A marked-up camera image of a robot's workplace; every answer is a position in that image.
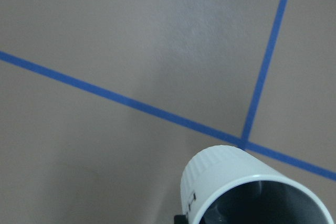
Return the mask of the white grey mug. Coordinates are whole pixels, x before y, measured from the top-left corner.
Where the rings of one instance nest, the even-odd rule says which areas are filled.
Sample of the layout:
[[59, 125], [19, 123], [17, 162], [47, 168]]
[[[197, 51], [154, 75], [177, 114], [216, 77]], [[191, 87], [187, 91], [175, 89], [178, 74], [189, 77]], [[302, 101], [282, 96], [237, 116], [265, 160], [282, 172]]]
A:
[[309, 188], [233, 146], [193, 156], [180, 189], [188, 223], [333, 223]]

